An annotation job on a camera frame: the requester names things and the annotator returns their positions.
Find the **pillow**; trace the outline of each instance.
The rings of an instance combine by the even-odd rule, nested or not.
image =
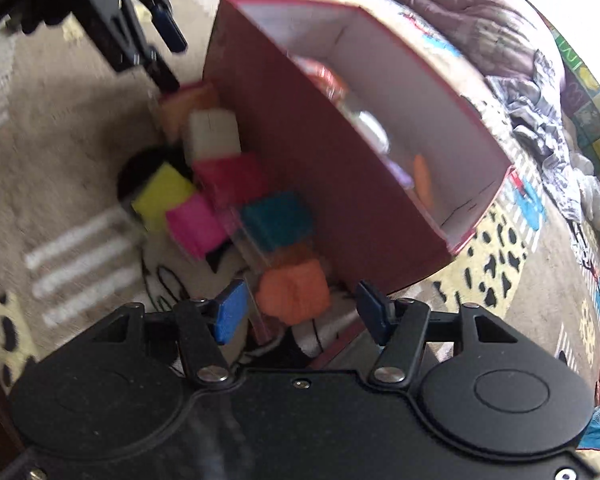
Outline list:
[[[526,0],[401,0],[453,43],[485,76],[531,80],[541,50],[564,86],[554,38]]]

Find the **white cube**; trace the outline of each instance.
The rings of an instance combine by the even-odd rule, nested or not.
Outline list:
[[[189,130],[184,135],[184,153],[189,165],[196,160],[239,155],[240,135],[235,114],[222,108],[192,111]]]

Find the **white stripe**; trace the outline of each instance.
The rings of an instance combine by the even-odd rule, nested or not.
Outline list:
[[[78,316],[81,312],[91,308],[117,291],[128,287],[133,282],[139,281],[141,278],[142,272],[138,264],[118,269],[108,278],[94,283],[90,287],[85,288],[80,294],[76,294],[64,303],[46,311],[42,319],[48,327],[57,326]]]
[[[531,184],[531,177],[533,176],[533,171],[534,168],[531,164],[527,163],[526,167],[525,167],[525,173],[523,175],[523,178],[526,178],[526,181]]]
[[[515,142],[509,142],[509,141],[507,141],[507,148],[509,149],[509,153],[510,153],[509,159],[512,160],[512,161],[516,160],[516,157],[518,156],[519,149],[516,146]]]
[[[531,242],[531,238],[533,237],[535,231],[529,226],[529,231],[526,233],[525,243],[529,245]]]
[[[526,230],[528,228],[531,229],[529,227],[529,224],[526,223],[525,220],[523,220],[522,222],[520,222],[520,225],[518,226],[518,237],[520,238],[520,240],[522,240],[522,238],[525,236]]]
[[[562,343],[562,334],[564,334],[564,323],[560,323],[560,335],[558,336],[558,343],[555,346],[554,356],[558,357],[560,351],[560,344]]]
[[[112,258],[136,247],[141,239],[142,238],[139,235],[131,237],[118,236],[109,242],[102,244],[100,247],[95,248],[93,251],[83,254],[67,266],[61,267],[60,269],[49,273],[44,278],[37,280],[32,288],[33,297],[39,300],[49,294],[53,294],[65,283],[70,282],[78,276],[84,276]]]
[[[95,216],[89,220],[86,224],[69,229],[67,232],[56,238],[55,240],[46,243],[24,257],[24,264],[29,270],[37,269],[42,262],[58,256],[63,252],[75,247],[82,243],[90,236],[96,234],[98,231],[108,227],[110,224],[114,224],[126,219],[125,211],[119,206],[115,205],[110,209],[107,209],[103,213]]]
[[[540,227],[538,231],[536,231],[536,236],[534,237],[534,242],[531,244],[531,252],[535,253],[538,248],[538,240],[540,239],[540,230],[542,229],[542,217],[540,217]]]

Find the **pink cube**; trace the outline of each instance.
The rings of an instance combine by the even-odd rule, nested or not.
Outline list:
[[[202,193],[166,213],[171,237],[195,259],[216,249],[228,238],[226,230]]]

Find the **black spots pattern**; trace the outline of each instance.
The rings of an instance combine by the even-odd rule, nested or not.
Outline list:
[[[433,286],[438,291],[440,298],[442,298],[442,301],[444,301],[446,303],[446,294],[444,292],[442,292],[442,290],[440,289],[440,285],[442,285],[442,282],[433,282]]]
[[[484,272],[487,272],[487,270],[488,270],[491,273],[492,278],[496,277],[496,258],[495,258],[495,256],[493,256],[493,254],[489,255],[489,261],[483,267],[483,270],[484,270]]]
[[[509,260],[509,265],[516,269],[517,272],[520,272],[520,258],[516,258],[511,251],[507,253],[507,259]]]
[[[502,273],[501,278],[502,278],[502,294],[506,298],[507,293],[509,292],[509,289],[511,288],[511,282],[509,281],[509,279],[507,278],[507,275],[504,272]]]
[[[24,363],[24,368],[22,370],[24,371],[27,368],[31,368],[36,363],[37,363],[36,358],[33,357],[33,355],[30,355],[29,357],[27,357],[27,362]]]
[[[2,347],[7,352],[13,352],[18,346],[18,333],[13,321],[8,317],[2,318],[2,330],[4,331],[4,343]]]
[[[496,293],[493,291],[491,287],[488,288],[487,294],[484,297],[485,306],[496,306],[498,304],[498,300],[496,299]]]
[[[504,227],[502,226],[502,224],[498,224],[498,227],[496,227],[496,230],[498,231],[498,241],[500,242],[501,247],[504,247],[504,240],[502,239],[503,229]]]
[[[11,387],[11,368],[9,368],[6,364],[2,365],[2,384],[4,384],[7,388]]]
[[[469,269],[469,267],[464,268],[464,282],[466,283],[466,286],[470,290],[472,287],[472,283],[471,283],[471,269]]]

